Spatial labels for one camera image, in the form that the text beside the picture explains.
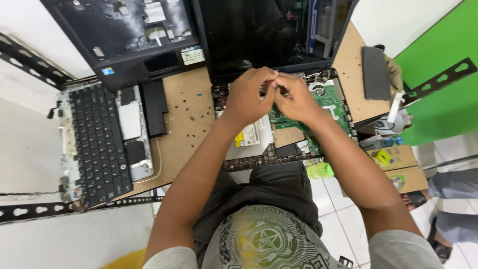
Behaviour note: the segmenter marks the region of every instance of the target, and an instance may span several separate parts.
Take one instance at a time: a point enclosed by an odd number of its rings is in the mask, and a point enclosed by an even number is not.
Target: laptop screen
[[[352,0],[199,0],[211,76],[327,61]]]

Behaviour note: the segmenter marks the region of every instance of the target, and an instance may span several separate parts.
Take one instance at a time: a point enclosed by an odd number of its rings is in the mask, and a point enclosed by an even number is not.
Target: intel sticker
[[[103,69],[101,70],[101,72],[103,72],[103,74],[104,74],[105,76],[111,75],[111,74],[114,74],[114,73],[115,73],[115,72],[113,71],[113,68],[111,68],[111,67],[109,67],[109,68],[103,68]]]
[[[199,63],[205,60],[203,49],[201,46],[182,49],[181,55],[183,56],[185,66]]]

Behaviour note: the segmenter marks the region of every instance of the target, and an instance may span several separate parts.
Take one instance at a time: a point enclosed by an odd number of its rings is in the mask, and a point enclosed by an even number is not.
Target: wooden workbench
[[[354,122],[390,111],[389,101],[365,100],[361,48],[365,46],[350,22],[332,67],[339,79]],[[169,112],[164,115],[164,137],[150,140],[154,175],[134,184],[134,191],[119,199],[173,182],[214,124],[211,83],[205,67],[164,78]]]

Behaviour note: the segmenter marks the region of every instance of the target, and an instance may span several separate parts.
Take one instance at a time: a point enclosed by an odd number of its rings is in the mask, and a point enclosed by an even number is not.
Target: touchpad
[[[123,140],[141,136],[140,104],[131,104],[119,107],[119,123],[123,132]]]

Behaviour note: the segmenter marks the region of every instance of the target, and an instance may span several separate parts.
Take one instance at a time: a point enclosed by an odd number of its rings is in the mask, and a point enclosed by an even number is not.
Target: green plastic bottle
[[[310,179],[329,179],[334,176],[330,164],[320,162],[307,167],[307,175]]]

